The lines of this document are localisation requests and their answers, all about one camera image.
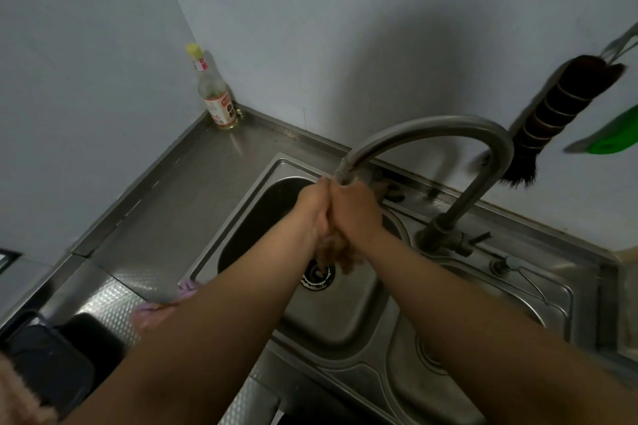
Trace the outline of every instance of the drain strainer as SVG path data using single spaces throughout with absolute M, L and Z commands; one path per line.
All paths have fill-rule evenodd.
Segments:
M 317 261 L 313 259 L 301 278 L 301 285 L 310 291 L 323 291 L 334 281 L 334 273 L 334 266 L 328 266 L 322 272 Z
M 441 365 L 441 362 L 437 360 L 434 356 L 432 356 L 426 350 L 425 346 L 423 346 L 423 342 L 421 341 L 421 337 L 417 336 L 416 338 L 416 346 L 417 346 L 417 354 L 419 355 L 419 359 L 421 363 L 426 365 L 426 368 L 437 375 L 447 375 L 447 371 Z

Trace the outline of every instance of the stainless steel countertop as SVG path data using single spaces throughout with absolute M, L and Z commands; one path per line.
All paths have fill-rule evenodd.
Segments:
M 132 345 L 136 340 L 128 324 L 132 307 L 144 299 L 163 301 L 176 294 L 179 280 L 277 153 L 332 173 L 346 150 L 260 115 L 247 114 L 230 131 L 207 129 L 200 122 L 114 205 L 48 282 L 16 309 L 40 308 L 54 323 L 89 312 Z M 413 203 L 424 216 L 445 210 L 458 196 L 391 165 L 377 162 L 368 168 L 382 169 L 405 185 L 429 188 L 428 193 L 436 194 L 433 199 Z M 530 252 L 541 252 L 547 265 L 566 280 L 591 282 L 600 263 L 613 263 L 602 250 L 522 218 L 508 215 L 499 222 L 504 212 L 487 204 L 476 206 L 464 217 L 464 230 L 473 232 L 482 215 L 488 213 L 494 242 L 500 248 L 507 249 L 509 232 L 524 235 Z M 546 259 L 547 249 L 552 259 Z M 582 265 L 565 266 L 565 256 Z M 583 312 L 596 313 L 596 291 L 595 287 L 588 290 L 593 302 L 583 306 Z M 580 342 L 576 337 L 574 342 L 590 351 L 595 344 L 589 338 Z M 346 390 L 322 380 L 302 361 L 293 357 L 284 361 L 280 356 L 277 347 L 269 343 L 251 376 L 281 398 L 283 410 L 338 422 L 393 421 L 370 414 L 362 418 L 365 406 L 357 407 L 333 394 L 347 397 Z

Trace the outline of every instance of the forearm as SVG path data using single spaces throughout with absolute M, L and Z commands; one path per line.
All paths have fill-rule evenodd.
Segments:
M 73 422 L 99 423 L 93 402 L 155 407 L 149 413 L 163 423 L 217 423 L 282 317 L 315 242 L 310 222 L 291 212 L 144 336 Z M 104 423 L 114 418 L 100 417 Z
M 428 348 L 492 421 L 628 419 L 619 383 L 515 309 L 387 232 L 360 250 Z

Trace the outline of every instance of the bottle cap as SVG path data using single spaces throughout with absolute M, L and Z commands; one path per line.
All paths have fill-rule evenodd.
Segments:
M 190 44 L 188 44 L 186 47 L 186 51 L 196 61 L 203 59 L 203 50 L 201 47 L 199 47 L 199 44 L 197 44 L 196 42 L 191 42 Z

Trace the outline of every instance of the kitchen sink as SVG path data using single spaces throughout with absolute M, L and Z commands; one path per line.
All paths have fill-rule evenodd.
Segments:
M 301 189 L 322 175 L 303 162 L 277 155 L 184 278 L 200 283 L 214 279 L 291 210 Z M 428 197 L 409 187 L 402 190 L 402 203 L 382 202 L 383 225 L 414 246 L 415 236 L 429 220 L 414 209 Z M 570 288 L 520 255 L 482 245 L 462 259 L 447 251 L 426 256 L 570 340 L 574 307 Z M 494 263 L 506 259 L 517 259 L 519 265 L 515 270 L 501 266 L 497 272 Z M 314 261 L 309 262 L 268 347 L 335 392 L 392 422 L 484 422 L 436 356 L 427 351 L 368 263 L 344 276 L 339 267 L 323 274 Z
M 189 277 L 205 283 L 230 267 L 291 211 L 299 192 L 321 176 L 319 171 L 288 160 L 276 162 L 238 205 Z M 383 212 L 383 226 L 408 241 L 401 223 L 387 211 Z M 387 300 L 388 292 L 367 262 L 344 276 L 338 266 L 322 273 L 313 260 L 275 337 L 292 341 L 318 357 L 342 359 L 370 340 Z

